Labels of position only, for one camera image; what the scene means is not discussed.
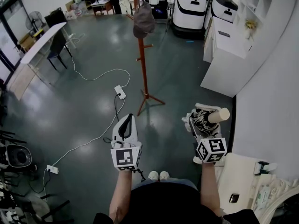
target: wooden coat rack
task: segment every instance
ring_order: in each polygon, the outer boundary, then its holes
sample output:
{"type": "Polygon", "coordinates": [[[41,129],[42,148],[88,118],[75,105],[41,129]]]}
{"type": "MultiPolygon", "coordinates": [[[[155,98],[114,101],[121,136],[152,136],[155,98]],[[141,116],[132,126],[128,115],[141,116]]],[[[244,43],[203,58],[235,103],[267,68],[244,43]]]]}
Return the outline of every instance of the wooden coat rack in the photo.
{"type": "MultiPolygon", "coordinates": [[[[134,0],[134,7],[137,7],[137,0],[134,0]]],[[[127,16],[131,19],[133,19],[133,16],[127,14],[127,16]]],[[[144,99],[140,105],[139,111],[137,116],[140,115],[141,109],[145,103],[145,101],[149,98],[152,98],[161,104],[165,104],[164,101],[157,99],[156,97],[152,96],[149,94],[148,91],[148,82],[147,82],[147,77],[146,77],[146,67],[145,67],[145,56],[144,56],[144,48],[152,47],[154,46],[153,44],[150,45],[144,45],[143,44],[143,39],[138,39],[138,44],[139,44],[139,52],[140,52],[140,57],[136,59],[136,61],[141,61],[141,67],[142,67],[142,74],[143,74],[143,82],[144,82],[144,90],[141,89],[141,91],[144,93],[144,99]]]]}

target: wooden cylinder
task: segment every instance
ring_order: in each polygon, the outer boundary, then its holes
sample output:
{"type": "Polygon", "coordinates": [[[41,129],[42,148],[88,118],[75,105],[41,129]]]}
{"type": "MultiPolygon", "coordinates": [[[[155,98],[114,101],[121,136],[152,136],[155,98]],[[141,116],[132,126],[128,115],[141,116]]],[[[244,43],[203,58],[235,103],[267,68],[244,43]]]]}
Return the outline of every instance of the wooden cylinder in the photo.
{"type": "Polygon", "coordinates": [[[210,123],[218,123],[225,121],[229,118],[230,113],[227,108],[222,108],[220,111],[214,112],[208,116],[208,121],[210,123]]]}

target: gray floor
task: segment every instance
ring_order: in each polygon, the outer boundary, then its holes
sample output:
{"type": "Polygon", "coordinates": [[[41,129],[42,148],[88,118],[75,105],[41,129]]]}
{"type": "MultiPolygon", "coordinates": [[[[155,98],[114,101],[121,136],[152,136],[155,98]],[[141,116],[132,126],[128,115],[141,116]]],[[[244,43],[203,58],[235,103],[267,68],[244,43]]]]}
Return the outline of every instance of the gray floor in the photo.
{"type": "MultiPolygon", "coordinates": [[[[76,68],[84,76],[95,78],[114,68],[126,69],[131,74],[131,81],[124,88],[127,98],[120,117],[136,115],[142,102],[143,79],[140,62],[135,61],[139,50],[132,21],[124,15],[110,15],[85,17],[69,25],[77,37],[85,33],[77,50],[71,49],[76,68]]],[[[200,166],[192,162],[194,139],[181,118],[196,102],[231,111],[232,99],[200,87],[209,67],[202,61],[203,42],[186,43],[187,40],[175,37],[171,29],[167,34],[164,29],[164,24],[157,24],[154,34],[144,40],[145,44],[154,44],[145,52],[149,91],[166,105],[149,101],[136,117],[139,141],[143,144],[140,169],[146,176],[152,170],[166,170],[172,177],[188,178],[197,184],[200,166]]],[[[16,132],[28,142],[40,175],[32,186],[39,190],[47,164],[100,136],[108,127],[115,115],[114,87],[128,80],[126,73],[114,71],[96,81],[85,81],[74,72],[66,51],[62,58],[67,70],[59,62],[55,63],[58,72],[48,62],[41,69],[54,87],[35,78],[20,102],[9,95],[4,129],[16,132]]],[[[227,142],[230,123],[228,120],[221,126],[227,142]]],[[[105,136],[111,135],[112,129],[105,136]]],[[[69,153],[57,164],[59,174],[51,175],[47,193],[58,193],[61,200],[70,200],[64,214],[73,217],[76,223],[92,223],[97,212],[108,213],[118,174],[110,148],[102,139],[96,140],[69,153]]],[[[133,175],[133,183],[140,179],[139,174],[133,175]]],[[[23,194],[30,191],[27,183],[19,190],[23,194]]],[[[48,201],[58,202],[55,198],[48,201]]]]}

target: white cabinet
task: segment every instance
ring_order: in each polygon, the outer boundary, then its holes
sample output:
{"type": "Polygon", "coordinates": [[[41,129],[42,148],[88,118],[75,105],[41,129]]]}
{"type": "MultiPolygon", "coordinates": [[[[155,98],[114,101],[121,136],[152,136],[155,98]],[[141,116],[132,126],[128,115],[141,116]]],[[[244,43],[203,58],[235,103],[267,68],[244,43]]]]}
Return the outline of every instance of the white cabinet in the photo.
{"type": "Polygon", "coordinates": [[[233,97],[274,50],[291,17],[296,0],[240,0],[234,23],[213,18],[203,59],[211,65],[202,87],[233,97]],[[245,39],[245,21],[257,28],[245,39]],[[218,31],[230,34],[230,38],[218,31]]]}

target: small plant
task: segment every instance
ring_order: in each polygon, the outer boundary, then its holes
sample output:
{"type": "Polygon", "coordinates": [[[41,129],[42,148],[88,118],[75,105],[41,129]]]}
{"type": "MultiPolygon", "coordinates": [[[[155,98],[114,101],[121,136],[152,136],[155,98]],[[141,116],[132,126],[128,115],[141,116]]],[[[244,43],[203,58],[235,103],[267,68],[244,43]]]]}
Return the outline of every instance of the small plant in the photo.
{"type": "Polygon", "coordinates": [[[246,19],[245,27],[249,29],[256,29],[257,22],[255,20],[246,19]]]}

